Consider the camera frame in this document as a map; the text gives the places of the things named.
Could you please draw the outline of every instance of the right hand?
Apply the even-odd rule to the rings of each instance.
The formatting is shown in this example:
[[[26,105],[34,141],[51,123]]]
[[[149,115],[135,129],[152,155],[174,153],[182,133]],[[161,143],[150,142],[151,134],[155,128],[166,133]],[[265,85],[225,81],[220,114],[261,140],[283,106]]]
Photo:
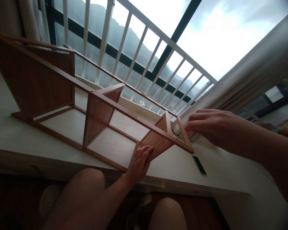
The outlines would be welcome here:
[[[250,151],[275,137],[274,133],[232,112],[216,109],[202,109],[191,114],[185,130],[189,134],[201,134],[212,144],[247,158]]]

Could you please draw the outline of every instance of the white curtain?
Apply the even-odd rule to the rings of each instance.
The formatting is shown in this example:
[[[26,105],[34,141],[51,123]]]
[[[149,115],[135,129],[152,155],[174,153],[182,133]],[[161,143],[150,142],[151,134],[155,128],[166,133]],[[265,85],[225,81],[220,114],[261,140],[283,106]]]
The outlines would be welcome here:
[[[198,109],[234,113],[288,77],[288,15],[268,33],[214,87],[180,117],[184,124]],[[176,134],[177,122],[172,124]],[[198,135],[190,139],[195,141]]]
[[[38,0],[0,0],[0,31],[43,41]]]

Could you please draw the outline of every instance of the smartphone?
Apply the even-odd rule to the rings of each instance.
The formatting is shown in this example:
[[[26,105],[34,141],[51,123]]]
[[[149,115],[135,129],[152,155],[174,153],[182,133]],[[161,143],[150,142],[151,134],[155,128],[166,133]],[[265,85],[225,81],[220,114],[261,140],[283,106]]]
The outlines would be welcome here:
[[[204,167],[202,166],[201,162],[199,161],[198,157],[196,156],[192,156],[193,157],[193,160],[199,170],[199,172],[202,174],[202,175],[207,175],[207,173],[205,172],[204,170]]]

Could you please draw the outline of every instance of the sheer curtain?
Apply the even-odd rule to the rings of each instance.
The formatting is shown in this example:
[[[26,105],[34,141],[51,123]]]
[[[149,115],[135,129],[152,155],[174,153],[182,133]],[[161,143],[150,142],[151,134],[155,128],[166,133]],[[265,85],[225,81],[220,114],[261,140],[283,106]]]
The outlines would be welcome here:
[[[42,41],[38,0],[0,0],[0,31]]]
[[[184,124],[198,109],[238,112],[288,77],[288,15],[268,33],[213,88],[180,117]],[[179,133],[177,122],[172,129]],[[199,138],[192,135],[191,141]]]

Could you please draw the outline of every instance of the bare leg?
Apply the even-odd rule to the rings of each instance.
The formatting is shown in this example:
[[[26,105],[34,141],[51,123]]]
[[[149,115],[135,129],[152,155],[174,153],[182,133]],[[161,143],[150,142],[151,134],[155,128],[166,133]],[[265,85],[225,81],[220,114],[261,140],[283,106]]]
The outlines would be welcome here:
[[[82,204],[94,200],[104,190],[105,178],[101,171],[92,168],[81,170],[70,180],[54,203],[42,229],[58,229]]]
[[[180,205],[171,198],[164,198],[157,204],[148,230],[187,230],[187,223]]]

